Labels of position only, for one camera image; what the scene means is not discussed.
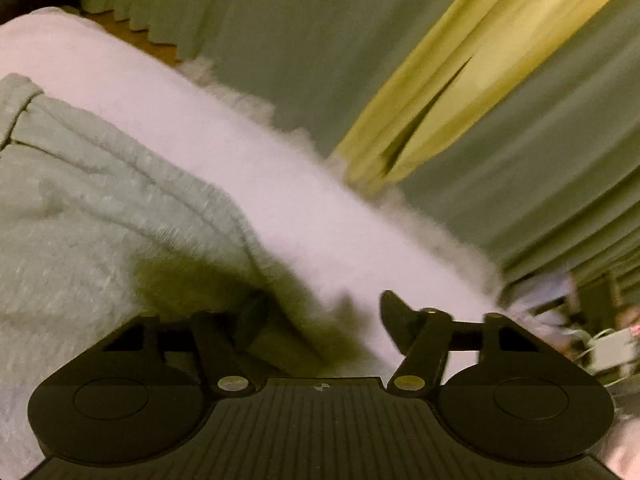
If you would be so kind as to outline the grey sweatpants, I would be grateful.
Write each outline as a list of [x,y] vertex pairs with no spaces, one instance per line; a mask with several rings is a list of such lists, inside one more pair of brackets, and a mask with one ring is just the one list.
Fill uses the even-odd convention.
[[294,376],[390,372],[260,242],[220,188],[109,122],[1,81],[1,474],[42,455],[34,389],[135,316],[240,313],[256,289],[278,308],[250,352]]

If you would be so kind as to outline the grey-green curtain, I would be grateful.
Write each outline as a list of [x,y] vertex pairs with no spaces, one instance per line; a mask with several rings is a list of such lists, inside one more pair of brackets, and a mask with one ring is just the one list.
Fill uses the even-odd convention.
[[[270,101],[335,155],[454,0],[81,0]],[[394,185],[508,280],[639,266],[639,0],[610,0],[450,148]]]

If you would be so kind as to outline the yellow curtain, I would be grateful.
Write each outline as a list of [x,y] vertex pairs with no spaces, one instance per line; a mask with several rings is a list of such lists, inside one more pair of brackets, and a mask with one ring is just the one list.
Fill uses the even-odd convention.
[[610,0],[454,0],[338,144],[373,195],[450,148]]

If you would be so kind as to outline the lilac fleece bed blanket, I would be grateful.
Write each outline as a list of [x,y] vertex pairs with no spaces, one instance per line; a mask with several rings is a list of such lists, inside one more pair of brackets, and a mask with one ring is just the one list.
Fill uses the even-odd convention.
[[223,190],[268,252],[390,364],[382,377],[401,359],[378,317],[384,290],[465,321],[495,309],[489,266],[438,226],[415,240],[340,185],[302,142],[255,124],[85,18],[43,9],[4,24],[1,81],[12,74]]

